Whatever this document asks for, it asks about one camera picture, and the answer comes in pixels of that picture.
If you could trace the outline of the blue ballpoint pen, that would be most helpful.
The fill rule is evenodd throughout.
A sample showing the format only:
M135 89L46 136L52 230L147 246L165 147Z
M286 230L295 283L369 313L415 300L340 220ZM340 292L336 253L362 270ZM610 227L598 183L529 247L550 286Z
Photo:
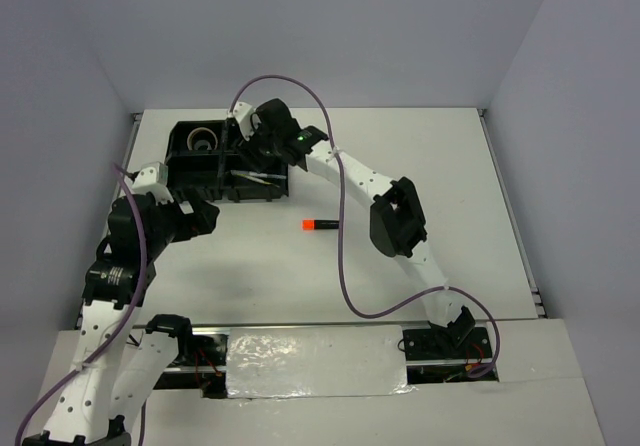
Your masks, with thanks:
M231 170L230 174L233 176L254 178L254 179L260 179L260 180L267 180L267 179L284 180L288 178L286 174L283 175L283 174L274 174L274 173L261 173L261 172L244 171L244 170Z

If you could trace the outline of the yellow thin pen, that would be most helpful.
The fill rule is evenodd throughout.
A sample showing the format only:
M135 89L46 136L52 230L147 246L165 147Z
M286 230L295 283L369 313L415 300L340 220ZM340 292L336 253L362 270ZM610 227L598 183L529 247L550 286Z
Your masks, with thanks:
M270 181L264 180L264 179L259 178L259 177L251 176L251 175L246 175L246 174L241 174L241 173L233 173L233 176L236 177L236 178L245 179L247 181L251 181L253 183L261 184L261 185L264 185L264 186L277 186L276 184L274 184L274 183L272 183Z

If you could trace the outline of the small clear tape roll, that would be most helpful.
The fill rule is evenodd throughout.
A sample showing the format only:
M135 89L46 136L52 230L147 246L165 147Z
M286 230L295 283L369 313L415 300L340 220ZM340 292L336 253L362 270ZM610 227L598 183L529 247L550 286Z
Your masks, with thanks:
M193 143L193 149L195 151L210 151L217 147L217 142L211 142L208 138L199 139Z

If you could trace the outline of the large clear tape roll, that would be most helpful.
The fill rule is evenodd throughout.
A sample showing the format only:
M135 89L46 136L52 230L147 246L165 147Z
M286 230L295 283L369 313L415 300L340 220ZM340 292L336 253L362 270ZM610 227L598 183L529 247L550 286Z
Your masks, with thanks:
M218 148L219 139L217 134L212 129L208 127L196 127L187 136L187 140L186 140L187 149L190 151L195 151L193 149L193 143L199 139L205 139L205 138L208 138L211 142L216 141L217 147L214 150Z

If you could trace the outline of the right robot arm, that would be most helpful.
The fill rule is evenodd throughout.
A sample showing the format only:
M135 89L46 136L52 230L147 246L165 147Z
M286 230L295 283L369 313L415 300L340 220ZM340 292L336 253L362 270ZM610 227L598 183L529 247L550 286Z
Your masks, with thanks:
M369 211L369 237L384 256L393 258L407 275L434 290L446 279L427 242L426 216L414 183L392 179L366 167L332 145L330 137L314 126L301 128L279 99L256 108L241 103L230 117L239 126L239 147L258 165L279 159L322 177Z

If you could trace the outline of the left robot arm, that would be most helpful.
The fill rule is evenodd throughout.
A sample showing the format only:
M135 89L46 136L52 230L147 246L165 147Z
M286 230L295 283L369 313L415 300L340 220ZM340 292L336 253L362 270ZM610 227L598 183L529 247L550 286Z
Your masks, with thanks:
M158 314L146 325L128 364L122 362L130 332L155 277L154 263L172 243L212 233L219 210L198 196L184 212L168 190L131 192L115 200L107 235L85 276L80 336L69 372L47 391L56 406L41 432L18 445L129 445L131 430L165 368L189 362L196 351L191 322Z

